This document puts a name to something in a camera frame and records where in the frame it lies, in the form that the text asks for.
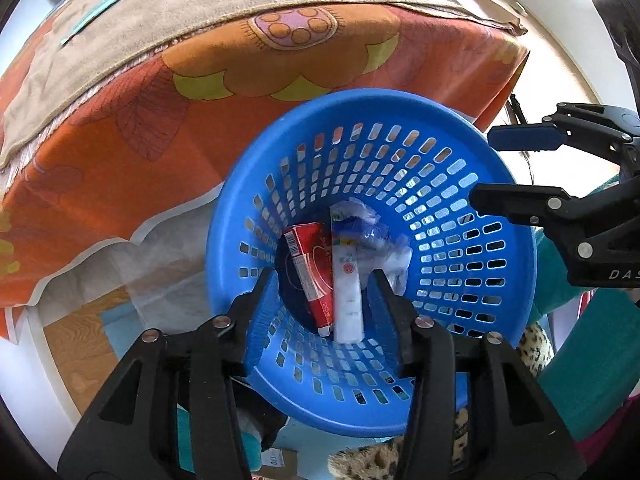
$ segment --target laundry basket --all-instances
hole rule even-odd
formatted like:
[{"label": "laundry basket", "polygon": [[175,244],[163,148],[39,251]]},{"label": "laundry basket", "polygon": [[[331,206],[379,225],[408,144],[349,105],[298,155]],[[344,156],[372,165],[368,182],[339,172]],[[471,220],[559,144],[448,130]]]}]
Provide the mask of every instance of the laundry basket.
[{"label": "laundry basket", "polygon": [[[533,298],[532,229],[480,217],[475,182],[513,182],[481,134],[455,112],[405,92],[336,92],[300,105],[267,128],[239,159],[207,243],[213,314],[254,287],[265,267],[280,278],[280,309],[250,384],[310,426],[358,437],[405,430],[413,381],[388,368],[364,301],[366,338],[322,338],[306,310],[282,231],[327,221],[348,197],[371,206],[393,238],[414,250],[405,297],[452,332],[501,332],[513,345]],[[458,384],[458,407],[465,384]]]}]

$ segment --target beige blanket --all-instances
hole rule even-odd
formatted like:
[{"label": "beige blanket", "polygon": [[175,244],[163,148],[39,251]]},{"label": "beige blanket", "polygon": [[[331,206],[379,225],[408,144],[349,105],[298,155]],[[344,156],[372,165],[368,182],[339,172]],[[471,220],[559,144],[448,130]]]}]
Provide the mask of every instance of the beige blanket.
[{"label": "beige blanket", "polygon": [[262,10],[321,2],[379,2],[431,16],[473,20],[516,36],[526,32],[516,14],[497,0],[121,0],[60,46],[60,40],[98,2],[72,0],[38,47],[4,115],[0,167],[75,99],[127,61],[183,34]]}]

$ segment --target leopard print plush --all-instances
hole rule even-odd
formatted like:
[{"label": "leopard print plush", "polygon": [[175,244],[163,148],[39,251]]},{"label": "leopard print plush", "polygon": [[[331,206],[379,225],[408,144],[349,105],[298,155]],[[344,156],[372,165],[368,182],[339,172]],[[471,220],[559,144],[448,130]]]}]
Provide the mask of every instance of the leopard print plush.
[{"label": "leopard print plush", "polygon": [[[551,342],[538,323],[527,326],[516,350],[534,377],[539,375],[554,356]],[[468,411],[463,408],[456,413],[452,469],[465,459],[467,423]],[[338,480],[392,480],[398,468],[403,443],[404,436],[396,436],[382,444],[341,451],[329,457],[329,472]]]}]

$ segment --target orange tablecloth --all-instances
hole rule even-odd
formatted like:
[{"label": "orange tablecloth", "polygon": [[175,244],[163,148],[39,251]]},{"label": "orange tablecloth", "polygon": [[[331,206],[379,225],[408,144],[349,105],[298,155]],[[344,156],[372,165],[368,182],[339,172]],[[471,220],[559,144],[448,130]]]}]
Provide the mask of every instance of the orange tablecloth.
[{"label": "orange tablecloth", "polygon": [[[0,121],[53,19],[0,80]],[[340,4],[252,16],[143,56],[43,134],[12,178],[0,212],[0,306],[35,304],[55,273],[213,199],[242,150],[303,101],[395,88],[484,129],[526,54],[496,28]],[[11,335],[16,314],[0,319],[0,336]]]}]

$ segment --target metal screw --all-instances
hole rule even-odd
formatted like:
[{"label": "metal screw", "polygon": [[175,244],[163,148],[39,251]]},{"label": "metal screw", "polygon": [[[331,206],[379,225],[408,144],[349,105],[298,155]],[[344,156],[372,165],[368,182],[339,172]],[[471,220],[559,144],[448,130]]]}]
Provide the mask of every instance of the metal screw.
[{"label": "metal screw", "polygon": [[578,245],[578,254],[580,254],[581,258],[587,260],[593,256],[593,247],[591,247],[591,244],[588,242],[582,242]]},{"label": "metal screw", "polygon": [[504,341],[504,338],[500,332],[489,332],[486,335],[486,340],[492,345],[499,345]]},{"label": "metal screw", "polygon": [[562,200],[557,196],[553,196],[546,201],[546,204],[549,206],[549,209],[560,209],[562,207]]},{"label": "metal screw", "polygon": [[213,326],[216,328],[227,328],[231,325],[229,316],[216,316],[213,318]]},{"label": "metal screw", "polygon": [[431,328],[433,325],[435,325],[435,321],[429,316],[418,316],[417,318],[415,318],[415,323],[420,328]]},{"label": "metal screw", "polygon": [[150,328],[149,330],[145,330],[142,333],[141,339],[145,343],[153,343],[154,341],[158,341],[160,337],[160,331],[155,328]]}]

